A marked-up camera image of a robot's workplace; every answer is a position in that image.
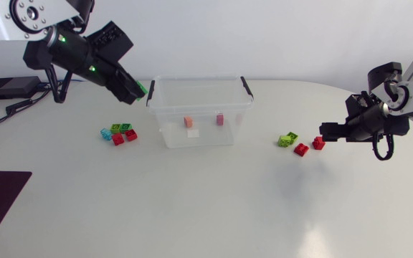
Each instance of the green led light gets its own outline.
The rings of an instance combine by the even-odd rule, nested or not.
[[[58,36],[58,40],[60,40],[61,42],[66,42],[66,38],[61,34]]]

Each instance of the cyan lego brick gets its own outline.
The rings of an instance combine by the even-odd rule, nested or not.
[[[113,135],[111,133],[111,131],[109,129],[103,128],[101,131],[101,136],[105,139],[105,140],[111,140],[111,136]]]

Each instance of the pink block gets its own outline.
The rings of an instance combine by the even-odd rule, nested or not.
[[[184,117],[184,125],[187,128],[191,128],[192,127],[192,118],[190,116],[185,116]]]
[[[224,125],[224,115],[223,114],[218,114],[216,116],[216,124],[217,125]]]

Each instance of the white wall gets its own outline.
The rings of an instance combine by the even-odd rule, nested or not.
[[[413,59],[411,0],[96,0],[86,34],[109,20],[135,44],[121,63],[137,80],[238,72],[359,92],[372,68]],[[23,51],[0,42],[0,77],[39,74]]]

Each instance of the toy block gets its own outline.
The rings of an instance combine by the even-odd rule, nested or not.
[[[295,133],[293,133],[293,132],[289,132],[289,133],[287,134],[287,136],[291,137],[291,145],[292,145],[293,143],[295,143],[295,142],[298,140],[298,138],[299,138],[299,135],[297,135],[297,134],[295,134]]]
[[[294,149],[294,152],[299,154],[300,156],[304,156],[308,151],[308,146],[303,145],[302,143],[298,145],[298,147],[296,147]]]
[[[121,143],[124,143],[123,137],[120,133],[116,133],[115,135],[111,136],[111,138],[113,139],[114,145],[116,146]]]
[[[103,128],[103,129],[100,131],[100,133],[101,133],[101,136],[102,136],[105,140],[111,140],[111,136],[113,135],[113,134],[111,133],[111,131],[108,130],[108,129],[106,129],[106,128]]]
[[[132,124],[122,124],[119,127],[119,132],[120,133],[125,133],[128,130],[132,130]]]
[[[286,148],[289,145],[291,145],[291,137],[280,135],[280,138],[278,138],[278,146]]]
[[[120,133],[119,127],[120,124],[111,125],[111,133]]]
[[[135,140],[138,136],[136,135],[134,129],[128,130],[125,132],[125,136],[127,136],[128,141]]]
[[[224,125],[224,115],[223,114],[216,115],[216,124],[217,125]]]
[[[184,117],[184,125],[187,128],[191,128],[192,127],[192,118],[190,116],[185,116]]]
[[[312,144],[313,144],[313,147],[314,147],[316,150],[321,151],[321,150],[323,150],[323,147],[324,147],[324,145],[325,145],[326,143],[323,141],[323,137],[318,136],[318,137],[315,138],[315,140],[313,141]]]

